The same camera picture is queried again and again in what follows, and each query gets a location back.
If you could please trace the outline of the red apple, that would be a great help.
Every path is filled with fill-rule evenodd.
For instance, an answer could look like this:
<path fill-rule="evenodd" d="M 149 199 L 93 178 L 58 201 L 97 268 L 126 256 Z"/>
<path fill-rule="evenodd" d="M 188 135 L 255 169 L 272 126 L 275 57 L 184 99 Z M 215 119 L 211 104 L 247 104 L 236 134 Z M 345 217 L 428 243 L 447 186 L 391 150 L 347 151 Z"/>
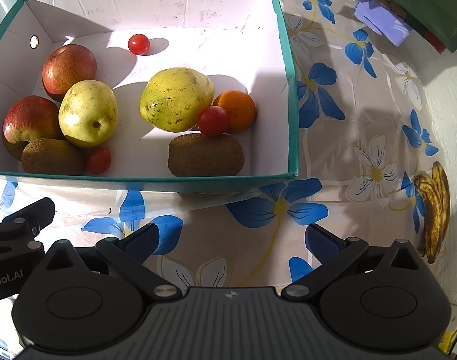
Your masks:
<path fill-rule="evenodd" d="M 55 49 L 41 70 L 42 86 L 52 100 L 61 102 L 68 89 L 81 80 L 94 80 L 95 55 L 85 46 L 68 44 Z"/>

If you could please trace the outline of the large green-red apple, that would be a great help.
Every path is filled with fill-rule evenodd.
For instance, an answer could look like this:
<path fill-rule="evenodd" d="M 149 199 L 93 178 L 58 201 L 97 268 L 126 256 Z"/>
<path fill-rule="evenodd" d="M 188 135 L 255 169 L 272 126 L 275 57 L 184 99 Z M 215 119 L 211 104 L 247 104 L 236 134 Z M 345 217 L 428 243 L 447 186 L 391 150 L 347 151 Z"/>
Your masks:
<path fill-rule="evenodd" d="M 28 143 L 39 138 L 62 138 L 58 107 L 44 97 L 23 97 L 8 110 L 1 135 L 9 154 L 21 161 Z"/>

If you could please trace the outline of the yellow pear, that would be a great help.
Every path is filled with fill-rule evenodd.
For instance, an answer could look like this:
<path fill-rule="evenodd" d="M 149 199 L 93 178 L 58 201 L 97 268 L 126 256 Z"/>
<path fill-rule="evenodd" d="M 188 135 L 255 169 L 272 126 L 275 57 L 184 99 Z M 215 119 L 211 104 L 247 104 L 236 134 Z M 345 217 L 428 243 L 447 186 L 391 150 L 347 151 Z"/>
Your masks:
<path fill-rule="evenodd" d="M 114 91 L 99 80 L 73 84 L 58 112 L 64 137 L 72 144 L 91 148 L 107 141 L 118 126 L 118 103 Z"/>
<path fill-rule="evenodd" d="M 145 86 L 140 96 L 140 115 L 164 131 L 188 131 L 211 105 L 214 93 L 212 80 L 201 72 L 187 67 L 164 69 Z"/>

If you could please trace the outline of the teal cardboard box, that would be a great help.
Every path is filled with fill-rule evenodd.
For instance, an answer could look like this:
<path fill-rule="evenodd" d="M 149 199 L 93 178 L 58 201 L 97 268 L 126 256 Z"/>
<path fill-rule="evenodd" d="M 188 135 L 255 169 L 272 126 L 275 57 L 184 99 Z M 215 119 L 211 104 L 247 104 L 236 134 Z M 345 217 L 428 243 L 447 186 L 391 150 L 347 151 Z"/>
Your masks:
<path fill-rule="evenodd" d="M 280 0 L 17 0 L 0 31 L 0 176 L 20 183 L 182 193 L 238 192 L 298 174 L 295 71 Z M 132 35 L 150 40 L 146 55 L 128 49 Z M 97 59 L 97 79 L 119 105 L 106 142 L 103 176 L 34 175 L 5 149 L 1 125 L 20 98 L 44 95 L 41 68 L 66 41 Z M 253 127 L 237 135 L 245 165 L 232 177 L 183 178 L 170 173 L 173 133 L 144 121 L 139 99 L 166 68 L 191 68 L 213 81 L 216 94 L 246 89 L 257 104 Z"/>

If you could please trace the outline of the floral tablecloth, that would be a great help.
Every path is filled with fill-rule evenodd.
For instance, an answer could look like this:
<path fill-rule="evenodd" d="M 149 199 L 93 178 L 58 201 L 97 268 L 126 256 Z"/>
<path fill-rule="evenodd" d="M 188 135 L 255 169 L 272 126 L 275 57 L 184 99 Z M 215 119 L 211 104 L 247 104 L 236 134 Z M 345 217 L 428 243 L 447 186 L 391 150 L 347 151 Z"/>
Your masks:
<path fill-rule="evenodd" d="M 299 174 L 244 201 L 133 189 L 44 188 L 0 178 L 0 221 L 41 197 L 57 210 L 45 245 L 93 245 L 140 225 L 161 228 L 146 266 L 181 289 L 273 286 L 318 267 L 306 248 L 315 219 L 374 245 L 424 241 L 424 205 L 412 183 L 443 163 L 451 221 L 432 265 L 457 304 L 457 52 L 420 36 L 399 48 L 353 15 L 356 0 L 281 0 L 297 70 Z"/>

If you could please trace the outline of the orange tangerine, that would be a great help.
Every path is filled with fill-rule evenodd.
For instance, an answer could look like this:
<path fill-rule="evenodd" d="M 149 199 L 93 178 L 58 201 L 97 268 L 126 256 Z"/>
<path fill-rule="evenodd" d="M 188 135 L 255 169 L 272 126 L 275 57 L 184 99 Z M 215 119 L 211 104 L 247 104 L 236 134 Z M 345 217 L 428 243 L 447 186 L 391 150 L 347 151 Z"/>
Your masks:
<path fill-rule="evenodd" d="M 219 94 L 213 106 L 224 108 L 229 116 L 228 133 L 243 133 L 252 127 L 257 107 L 252 97 L 240 90 L 230 89 Z"/>

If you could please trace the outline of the brown kiwi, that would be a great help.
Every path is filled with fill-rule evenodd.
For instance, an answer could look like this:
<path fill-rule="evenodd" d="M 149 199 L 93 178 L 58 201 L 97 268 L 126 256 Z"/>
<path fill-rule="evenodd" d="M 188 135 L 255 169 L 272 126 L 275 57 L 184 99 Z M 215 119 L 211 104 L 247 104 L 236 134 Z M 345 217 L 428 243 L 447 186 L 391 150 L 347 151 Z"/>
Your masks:
<path fill-rule="evenodd" d="M 85 171 L 85 157 L 69 141 L 39 138 L 26 145 L 22 166 L 26 173 L 78 176 Z"/>
<path fill-rule="evenodd" d="M 244 165 L 241 144 L 227 134 L 189 133 L 169 144 L 167 166 L 177 177 L 236 176 Z"/>

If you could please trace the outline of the overripe banana bunch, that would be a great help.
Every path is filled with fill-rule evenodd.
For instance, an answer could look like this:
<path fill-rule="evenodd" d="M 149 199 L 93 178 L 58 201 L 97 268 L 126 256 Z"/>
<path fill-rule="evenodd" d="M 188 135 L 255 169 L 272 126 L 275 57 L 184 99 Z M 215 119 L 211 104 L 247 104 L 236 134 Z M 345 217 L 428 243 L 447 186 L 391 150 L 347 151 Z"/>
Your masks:
<path fill-rule="evenodd" d="M 445 169 L 436 161 L 432 174 L 417 174 L 414 184 L 425 208 L 425 256 L 429 264 L 434 264 L 450 222 L 450 189 Z"/>

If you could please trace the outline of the purple paper box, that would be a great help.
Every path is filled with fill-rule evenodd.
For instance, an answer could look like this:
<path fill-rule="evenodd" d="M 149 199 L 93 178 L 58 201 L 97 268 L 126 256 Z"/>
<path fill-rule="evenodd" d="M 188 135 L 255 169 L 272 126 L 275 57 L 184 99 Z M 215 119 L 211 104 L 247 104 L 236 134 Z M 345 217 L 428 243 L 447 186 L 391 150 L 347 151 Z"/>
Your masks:
<path fill-rule="evenodd" d="M 385 36 L 396 47 L 399 47 L 412 31 L 408 24 L 375 0 L 358 0 L 354 14 L 373 32 Z"/>

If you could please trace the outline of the cherry tomato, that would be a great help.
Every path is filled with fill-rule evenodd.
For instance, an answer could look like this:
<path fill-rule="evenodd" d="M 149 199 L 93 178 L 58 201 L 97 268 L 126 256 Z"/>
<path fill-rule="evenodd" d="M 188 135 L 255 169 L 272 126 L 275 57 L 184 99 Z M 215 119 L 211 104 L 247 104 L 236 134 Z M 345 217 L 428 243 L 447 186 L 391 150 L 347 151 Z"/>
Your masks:
<path fill-rule="evenodd" d="M 207 137 L 217 137 L 227 133 L 229 125 L 229 115 L 220 106 L 206 108 L 197 118 L 199 131 Z"/>
<path fill-rule="evenodd" d="M 86 156 L 86 170 L 93 175 L 105 173 L 111 165 L 112 157 L 108 148 L 98 146 L 88 152 Z"/>
<path fill-rule="evenodd" d="M 150 40 L 144 34 L 132 35 L 128 40 L 128 49 L 134 55 L 146 55 L 150 46 Z"/>

